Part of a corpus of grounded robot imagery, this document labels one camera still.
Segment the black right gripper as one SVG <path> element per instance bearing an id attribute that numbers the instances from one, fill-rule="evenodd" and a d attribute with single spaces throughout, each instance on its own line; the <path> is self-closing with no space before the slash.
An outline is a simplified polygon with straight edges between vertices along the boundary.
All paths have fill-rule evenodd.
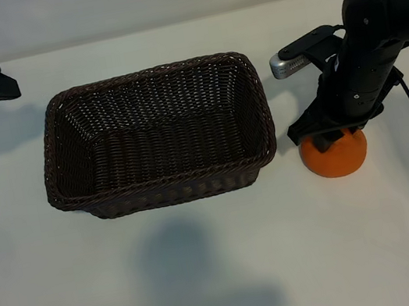
<path id="1" fill-rule="evenodd" d="M 334 58 L 318 77 L 315 100 L 288 128 L 295 144 L 315 135 L 316 150 L 324 153 L 344 136 L 341 129 L 354 134 L 375 117 L 382 101 L 400 75 L 394 71 L 396 43 L 387 44 L 368 54 L 357 54 L 341 61 Z"/>

